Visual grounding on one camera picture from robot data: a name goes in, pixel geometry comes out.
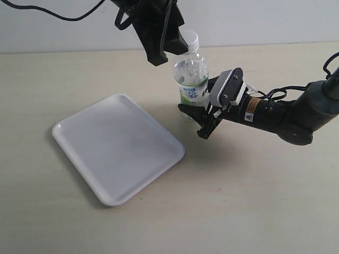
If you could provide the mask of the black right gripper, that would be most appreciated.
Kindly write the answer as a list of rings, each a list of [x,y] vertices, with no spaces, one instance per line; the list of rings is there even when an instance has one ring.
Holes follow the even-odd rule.
[[[211,92],[218,76],[208,79],[208,92]],[[223,120],[223,114],[227,112],[228,106],[217,107],[210,103],[207,110],[204,106],[190,106],[186,104],[179,104],[179,110],[193,119],[201,129],[197,131],[200,138],[208,139],[212,132],[216,129],[219,123]]]

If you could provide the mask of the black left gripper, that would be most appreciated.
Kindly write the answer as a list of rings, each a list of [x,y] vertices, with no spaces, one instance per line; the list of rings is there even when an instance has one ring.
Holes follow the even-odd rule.
[[[154,66],[168,62],[165,52],[182,55],[189,47],[179,27],[184,24],[177,1],[112,1],[119,10],[114,25],[120,31],[132,26]]]

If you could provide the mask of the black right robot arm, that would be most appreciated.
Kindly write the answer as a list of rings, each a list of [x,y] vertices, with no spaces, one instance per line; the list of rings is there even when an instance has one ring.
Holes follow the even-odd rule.
[[[200,126],[199,137],[208,139],[222,120],[276,134],[282,140],[305,146],[313,133],[338,116],[338,71],[307,86],[286,86],[254,97],[256,92],[243,81],[243,70],[223,71],[208,81],[209,103],[179,104],[181,112]]]

